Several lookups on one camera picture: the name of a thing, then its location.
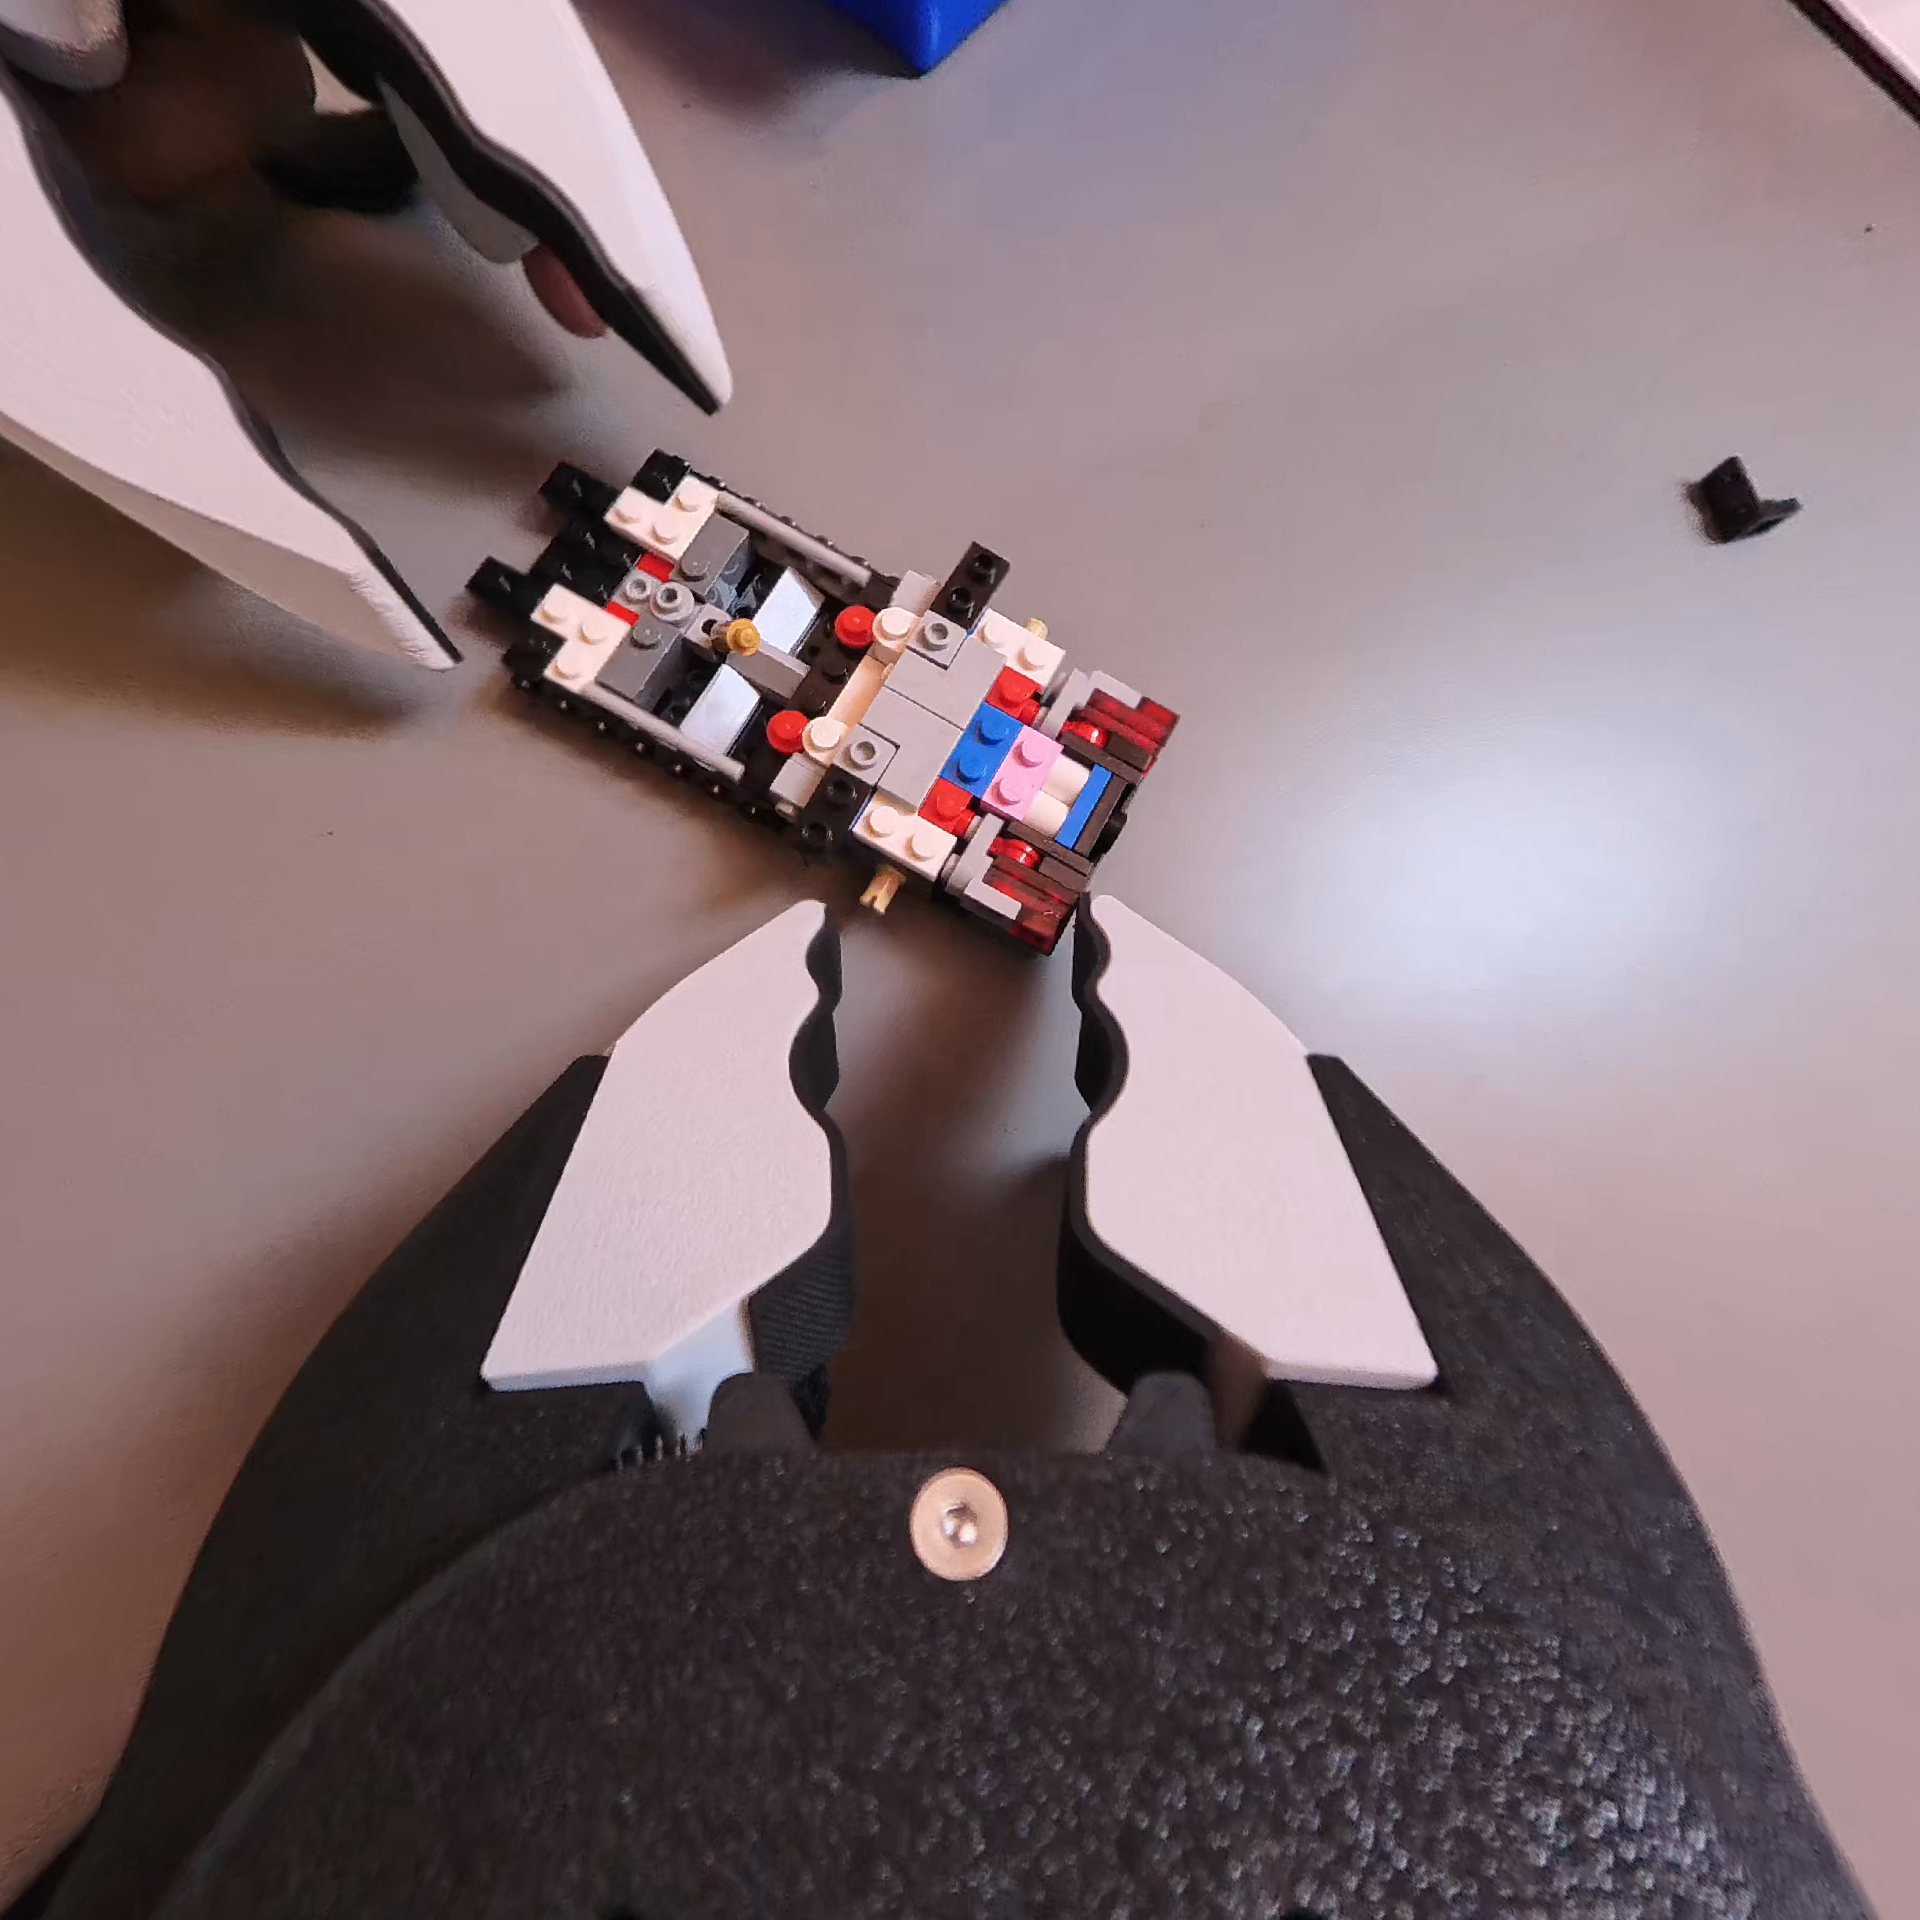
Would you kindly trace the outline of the brick car model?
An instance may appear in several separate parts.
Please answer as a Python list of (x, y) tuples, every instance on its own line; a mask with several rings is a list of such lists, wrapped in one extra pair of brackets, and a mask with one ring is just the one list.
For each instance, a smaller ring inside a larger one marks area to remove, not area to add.
[(656, 449), (623, 486), (557, 464), (530, 567), (468, 596), (513, 684), (805, 856), (871, 863), (1052, 953), (1179, 713), (995, 599), (1008, 563), (885, 572)]

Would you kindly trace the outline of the large blue plastic bin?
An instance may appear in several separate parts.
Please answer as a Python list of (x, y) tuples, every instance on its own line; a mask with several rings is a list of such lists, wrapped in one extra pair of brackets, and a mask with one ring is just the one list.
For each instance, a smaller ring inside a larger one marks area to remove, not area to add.
[(835, 8), (875, 33), (911, 65), (929, 72), (1005, 6), (1001, 0), (841, 0)]

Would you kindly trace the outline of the small black clip brick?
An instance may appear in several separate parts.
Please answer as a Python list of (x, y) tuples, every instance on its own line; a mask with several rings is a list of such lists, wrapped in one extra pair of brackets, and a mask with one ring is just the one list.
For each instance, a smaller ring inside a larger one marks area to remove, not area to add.
[(1803, 509), (1794, 496), (1764, 496), (1737, 454), (1725, 456), (1688, 486), (1701, 531), (1715, 543), (1735, 543), (1772, 533)]

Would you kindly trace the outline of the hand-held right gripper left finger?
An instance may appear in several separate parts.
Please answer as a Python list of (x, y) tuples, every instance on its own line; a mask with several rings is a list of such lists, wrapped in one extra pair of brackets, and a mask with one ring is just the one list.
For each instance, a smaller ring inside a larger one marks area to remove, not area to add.
[(837, 931), (805, 900), (613, 1045), (483, 1363), (496, 1389), (642, 1382), (691, 1438), (713, 1389), (800, 1388), (852, 1307)]

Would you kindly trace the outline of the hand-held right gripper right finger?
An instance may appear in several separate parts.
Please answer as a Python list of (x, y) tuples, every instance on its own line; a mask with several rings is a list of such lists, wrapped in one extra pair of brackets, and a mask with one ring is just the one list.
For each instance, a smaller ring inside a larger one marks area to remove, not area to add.
[(1080, 903), (1066, 1331), (1117, 1389), (1252, 1379), (1232, 1427), (1314, 1455), (1285, 1385), (1426, 1389), (1437, 1364), (1307, 1048), (1116, 896)]

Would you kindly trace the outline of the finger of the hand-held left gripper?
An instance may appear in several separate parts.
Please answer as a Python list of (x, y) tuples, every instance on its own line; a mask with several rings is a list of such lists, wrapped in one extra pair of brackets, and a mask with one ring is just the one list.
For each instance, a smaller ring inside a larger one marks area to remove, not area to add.
[(11, 75), (2, 101), (5, 436), (277, 607), (369, 648), (456, 665), (457, 646), (377, 543), (100, 259), (80, 169)]
[(303, 39), (384, 105), (468, 244), (580, 337), (618, 333), (704, 411), (731, 369), (679, 222), (564, 1), (303, 1)]

